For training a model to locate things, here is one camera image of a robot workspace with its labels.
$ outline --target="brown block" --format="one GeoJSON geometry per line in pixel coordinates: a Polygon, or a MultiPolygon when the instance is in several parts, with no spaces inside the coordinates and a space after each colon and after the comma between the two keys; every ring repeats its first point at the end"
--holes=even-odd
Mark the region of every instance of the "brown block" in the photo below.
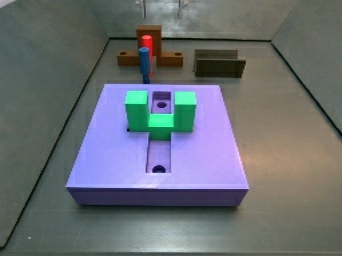
{"type": "Polygon", "coordinates": [[[159,67],[183,67],[181,52],[161,52],[161,56],[156,57],[156,66],[159,67]]]}
{"type": "Polygon", "coordinates": [[[120,51],[116,55],[119,66],[139,66],[139,54],[133,51],[120,51]]]}
{"type": "Polygon", "coordinates": [[[141,47],[141,36],[149,35],[153,41],[153,56],[161,55],[161,26],[160,25],[139,25],[136,28],[137,49],[141,47]]]}

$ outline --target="round hole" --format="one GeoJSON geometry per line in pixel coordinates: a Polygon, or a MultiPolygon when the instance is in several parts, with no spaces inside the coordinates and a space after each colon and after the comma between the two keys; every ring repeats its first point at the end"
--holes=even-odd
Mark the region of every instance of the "round hole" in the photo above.
{"type": "Polygon", "coordinates": [[[161,165],[156,165],[152,169],[152,173],[165,173],[165,167],[161,165]]]}
{"type": "Polygon", "coordinates": [[[156,103],[156,106],[157,106],[159,108],[164,108],[164,107],[167,106],[167,104],[165,104],[164,102],[157,102],[157,103],[156,103]]]}

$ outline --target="gray wall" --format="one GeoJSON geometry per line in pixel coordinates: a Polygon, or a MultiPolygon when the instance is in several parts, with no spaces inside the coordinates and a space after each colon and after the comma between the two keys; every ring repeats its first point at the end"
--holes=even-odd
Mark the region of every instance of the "gray wall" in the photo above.
{"type": "Polygon", "coordinates": [[[189,0],[177,19],[177,0],[88,0],[111,37],[135,37],[139,24],[161,24],[163,37],[271,40],[298,0],[189,0]]]}
{"type": "Polygon", "coordinates": [[[342,131],[342,1],[302,0],[272,44],[342,131]]]}
{"type": "Polygon", "coordinates": [[[0,246],[107,39],[85,0],[17,0],[0,9],[0,246]]]}

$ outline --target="green u-shaped block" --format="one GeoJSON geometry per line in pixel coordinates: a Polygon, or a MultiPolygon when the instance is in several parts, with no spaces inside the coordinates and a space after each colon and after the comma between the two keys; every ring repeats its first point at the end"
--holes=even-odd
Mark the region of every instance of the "green u-shaped block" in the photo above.
{"type": "Polygon", "coordinates": [[[175,92],[173,104],[173,114],[149,114],[148,92],[128,91],[124,105],[129,131],[149,132],[151,140],[171,140],[171,132],[192,132],[195,92],[175,92]]]}

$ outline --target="purple platform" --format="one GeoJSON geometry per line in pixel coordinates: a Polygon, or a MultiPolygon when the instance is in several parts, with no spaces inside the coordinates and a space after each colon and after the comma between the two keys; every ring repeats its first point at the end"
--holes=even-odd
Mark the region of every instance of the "purple platform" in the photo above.
{"type": "Polygon", "coordinates": [[[248,183],[219,86],[107,84],[67,189],[83,205],[238,206],[248,183]],[[147,172],[148,133],[127,132],[129,90],[148,91],[149,106],[153,91],[172,102],[175,91],[196,93],[193,132],[171,135],[168,173],[147,172]]]}

